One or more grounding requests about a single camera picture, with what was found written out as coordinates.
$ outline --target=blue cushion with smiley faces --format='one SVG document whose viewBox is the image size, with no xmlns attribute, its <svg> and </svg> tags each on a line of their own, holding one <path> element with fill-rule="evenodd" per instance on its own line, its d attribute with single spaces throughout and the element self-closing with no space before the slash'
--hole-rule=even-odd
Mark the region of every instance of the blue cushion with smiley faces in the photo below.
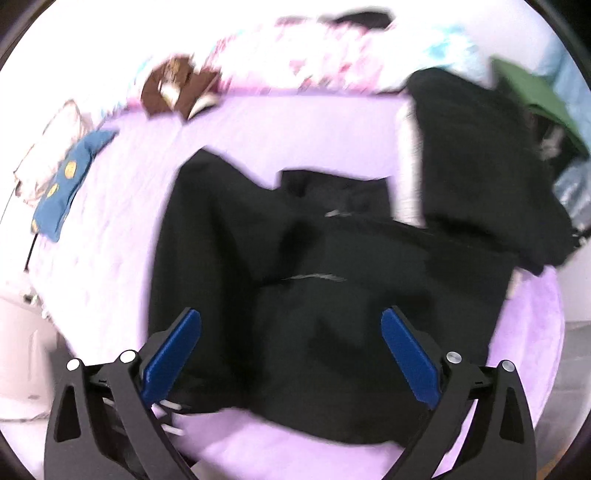
<svg viewBox="0 0 591 480">
<path fill-rule="evenodd" d="M 117 133 L 95 130 L 72 146 L 37 205 L 31 224 L 33 233 L 40 233 L 53 242 L 60 239 L 61 227 L 92 161 Z"/>
</svg>

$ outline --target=brown stuffed toy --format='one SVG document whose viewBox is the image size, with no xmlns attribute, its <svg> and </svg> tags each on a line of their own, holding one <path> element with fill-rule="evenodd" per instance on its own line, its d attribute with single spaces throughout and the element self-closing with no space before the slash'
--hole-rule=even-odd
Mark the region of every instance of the brown stuffed toy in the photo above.
<svg viewBox="0 0 591 480">
<path fill-rule="evenodd" d="M 142 90 L 142 104 L 151 118 L 161 113 L 178 112 L 189 120 L 204 108 L 219 103 L 213 93 L 219 72 L 194 71 L 189 56 L 177 56 L 155 68 Z"/>
</svg>

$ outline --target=lavender bedsheet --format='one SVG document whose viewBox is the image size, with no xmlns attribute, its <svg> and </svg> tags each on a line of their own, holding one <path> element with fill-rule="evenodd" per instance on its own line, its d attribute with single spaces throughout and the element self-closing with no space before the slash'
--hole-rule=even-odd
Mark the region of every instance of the lavender bedsheet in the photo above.
<svg viewBox="0 0 591 480">
<path fill-rule="evenodd" d="M 394 177 L 395 117 L 405 101 L 234 97 L 187 125 L 170 116 L 148 121 L 143 112 L 108 121 L 105 127 L 120 134 L 90 169 L 60 242 L 41 238 L 30 264 L 33 284 L 74 353 L 88 365 L 110 362 L 145 342 L 160 218 L 177 168 L 196 150 L 208 146 L 223 154 L 265 187 L 276 186 L 280 170 L 294 167 L 362 179 Z M 393 180 L 389 185 L 394 195 Z M 524 278 L 505 303 L 489 364 L 514 361 L 535 424 L 556 375 L 564 319 L 555 271 Z M 188 432 L 181 450 L 245 480 L 381 479 L 401 453 L 393 443 L 324 442 L 235 409 L 177 421 Z M 451 467 L 461 442 L 462 437 L 440 471 Z"/>
</svg>

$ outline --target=blue gripper pad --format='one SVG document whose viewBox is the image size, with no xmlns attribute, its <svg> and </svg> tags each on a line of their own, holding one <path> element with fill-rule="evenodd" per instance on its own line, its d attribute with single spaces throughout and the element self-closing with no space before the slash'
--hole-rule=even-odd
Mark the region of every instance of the blue gripper pad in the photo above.
<svg viewBox="0 0 591 480">
<path fill-rule="evenodd" d="M 166 399 L 201 337 L 201 315 L 189 310 L 144 368 L 141 398 L 147 407 Z"/>
<path fill-rule="evenodd" d="M 439 371 L 404 321 L 392 309 L 382 314 L 382 336 L 415 398 L 433 410 L 441 398 Z"/>
</svg>

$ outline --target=black garment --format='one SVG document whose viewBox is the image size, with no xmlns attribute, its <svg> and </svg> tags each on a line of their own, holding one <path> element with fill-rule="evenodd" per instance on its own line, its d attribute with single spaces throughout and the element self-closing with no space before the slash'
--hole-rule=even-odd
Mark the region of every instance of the black garment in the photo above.
<svg viewBox="0 0 591 480">
<path fill-rule="evenodd" d="M 353 12 L 342 15 L 338 18 L 330 20 L 329 22 L 334 25 L 341 23 L 352 23 L 355 25 L 361 25 L 369 30 L 386 30 L 390 23 L 393 22 L 390 12 L 387 10 L 363 10 L 361 12 Z"/>
<path fill-rule="evenodd" d="M 317 171 L 284 170 L 279 189 L 323 207 L 329 216 L 364 213 L 392 218 L 385 179 L 361 181 Z"/>
<path fill-rule="evenodd" d="M 483 364 L 515 258 L 377 219 L 380 201 L 354 197 L 375 188 L 380 198 L 385 183 L 318 175 L 285 172 L 282 189 L 266 190 L 206 150 L 180 169 L 148 330 L 190 306 L 203 334 L 169 400 L 187 412 L 250 408 L 340 442 L 405 445 L 426 410 L 382 338 L 382 311 L 400 306 L 443 349 Z M 348 184 L 353 198 L 326 204 L 321 184 Z"/>
<path fill-rule="evenodd" d="M 552 192 L 516 103 L 440 69 L 413 73 L 423 136 L 429 230 L 519 255 L 540 274 L 572 252 L 570 218 Z"/>
</svg>

